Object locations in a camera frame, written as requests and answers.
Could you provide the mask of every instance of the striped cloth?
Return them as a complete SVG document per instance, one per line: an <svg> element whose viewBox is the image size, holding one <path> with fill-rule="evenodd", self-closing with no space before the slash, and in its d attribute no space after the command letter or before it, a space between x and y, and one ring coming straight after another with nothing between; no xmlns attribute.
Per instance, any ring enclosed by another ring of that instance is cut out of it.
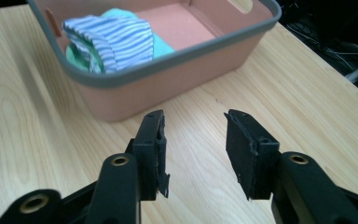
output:
<svg viewBox="0 0 358 224"><path fill-rule="evenodd" d="M62 23L92 73L114 73L153 59L153 33L138 18L86 16Z"/></svg>

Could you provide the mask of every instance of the light wood grain surface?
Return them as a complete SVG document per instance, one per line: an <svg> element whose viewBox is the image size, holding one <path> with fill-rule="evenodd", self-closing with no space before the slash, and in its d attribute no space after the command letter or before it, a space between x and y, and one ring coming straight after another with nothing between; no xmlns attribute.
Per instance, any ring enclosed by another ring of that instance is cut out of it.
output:
<svg viewBox="0 0 358 224"><path fill-rule="evenodd" d="M92 117L30 8L0 9L0 216L25 193L62 197L124 152L143 115L163 109L170 197L143 203L144 223L273 223L269 201L246 201L225 150L230 108L253 115L281 151L312 156L358 193L358 89L279 24L246 64L117 123Z"/></svg>

